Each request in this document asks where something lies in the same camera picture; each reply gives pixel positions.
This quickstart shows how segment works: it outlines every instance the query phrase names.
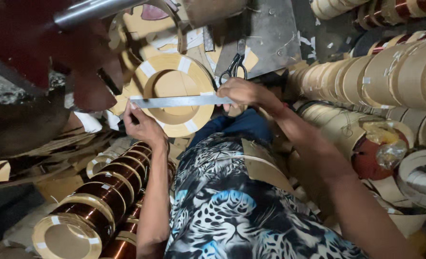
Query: metal pipe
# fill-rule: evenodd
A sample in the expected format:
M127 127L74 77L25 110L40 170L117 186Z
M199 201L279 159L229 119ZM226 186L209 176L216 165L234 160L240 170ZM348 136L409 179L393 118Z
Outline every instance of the metal pipe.
M149 0L85 0L54 14L53 19L61 29L70 29L89 19L102 19Z

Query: man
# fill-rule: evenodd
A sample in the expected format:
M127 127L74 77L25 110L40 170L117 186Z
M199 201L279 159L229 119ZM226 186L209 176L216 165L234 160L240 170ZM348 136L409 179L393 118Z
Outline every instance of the man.
M127 134L153 151L138 225L138 258L419 258L349 162L273 93L232 78L216 94L260 106L274 117L307 174L318 174L327 186L343 236L322 226L288 192L250 179L242 139L264 146L271 141L266 121L253 109L235 120L211 120L196 133L180 161L170 211L167 136L128 103ZM132 122L131 114L140 124Z

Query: leopard print shirt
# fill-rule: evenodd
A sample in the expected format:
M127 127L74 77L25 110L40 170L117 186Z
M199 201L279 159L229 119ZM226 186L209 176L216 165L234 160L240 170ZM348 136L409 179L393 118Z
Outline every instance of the leopard print shirt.
M248 177L239 137L215 133L182 156L164 258L366 258L286 191Z

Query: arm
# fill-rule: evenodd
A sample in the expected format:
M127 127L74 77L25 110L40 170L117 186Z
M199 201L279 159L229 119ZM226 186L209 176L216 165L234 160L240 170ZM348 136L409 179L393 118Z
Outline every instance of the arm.
M136 233L137 258L162 258L170 234L170 196L168 194L167 136L158 123L128 101L124 114L128 135L152 148L151 171ZM131 119L134 115L139 124Z
M217 95L239 104L256 104L273 114L294 144L308 173L327 185L344 237L372 258L419 258L385 210L358 179L349 162L319 130L303 121L267 89L240 78L229 79Z

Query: dark blue pants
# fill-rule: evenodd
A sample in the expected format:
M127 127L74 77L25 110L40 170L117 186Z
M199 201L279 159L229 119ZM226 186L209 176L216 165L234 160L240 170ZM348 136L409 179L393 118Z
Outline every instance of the dark blue pants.
M195 137L187 149L216 132L243 132L256 139L261 139L268 143L272 142L272 132L268 127L267 120L258 115L254 109L248 109L235 118L221 116L207 122L205 126L195 133Z

